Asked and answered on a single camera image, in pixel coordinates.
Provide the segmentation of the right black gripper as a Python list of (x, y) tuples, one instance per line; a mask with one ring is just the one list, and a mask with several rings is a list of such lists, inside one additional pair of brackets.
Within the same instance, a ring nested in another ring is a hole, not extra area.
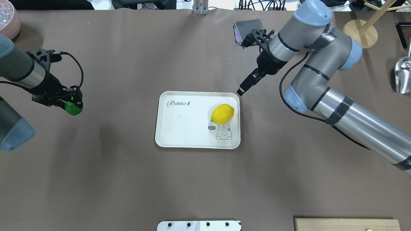
[(245, 80), (240, 84), (237, 94), (242, 96), (247, 92), (252, 86), (257, 85), (261, 79), (266, 75), (275, 75), (282, 69), (287, 61), (282, 61), (273, 56), (270, 52), (263, 51), (257, 57), (257, 69), (253, 70)]

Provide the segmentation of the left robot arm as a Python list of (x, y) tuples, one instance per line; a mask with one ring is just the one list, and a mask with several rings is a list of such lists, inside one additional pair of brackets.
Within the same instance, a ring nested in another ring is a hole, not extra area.
[[(31, 100), (46, 107), (58, 107), (72, 116), (83, 110), (81, 86), (84, 71), (79, 61), (64, 51), (39, 49), (24, 52), (14, 42), (1, 35), (1, 85), (26, 92)], [(70, 57), (80, 70), (80, 83), (65, 86), (51, 71), (51, 64)], [(1, 98), (1, 151), (12, 152), (35, 135), (35, 129), (4, 98)]]

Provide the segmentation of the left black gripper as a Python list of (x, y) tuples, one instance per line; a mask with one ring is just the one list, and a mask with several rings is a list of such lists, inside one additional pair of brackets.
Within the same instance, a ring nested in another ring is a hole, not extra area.
[(83, 102), (83, 94), (79, 86), (73, 85), (70, 88), (63, 86), (60, 81), (51, 73), (47, 73), (43, 81), (32, 88), (32, 101), (42, 105), (60, 108), (65, 107), (66, 101)]

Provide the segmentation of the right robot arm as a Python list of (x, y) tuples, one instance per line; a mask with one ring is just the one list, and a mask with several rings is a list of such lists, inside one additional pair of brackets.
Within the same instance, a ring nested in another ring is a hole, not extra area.
[(320, 0), (308, 0), (276, 29), (252, 30), (257, 66), (238, 86), (242, 96), (279, 77), (286, 108), (327, 124), (410, 174), (410, 95), (395, 91), (381, 51), (364, 50)]

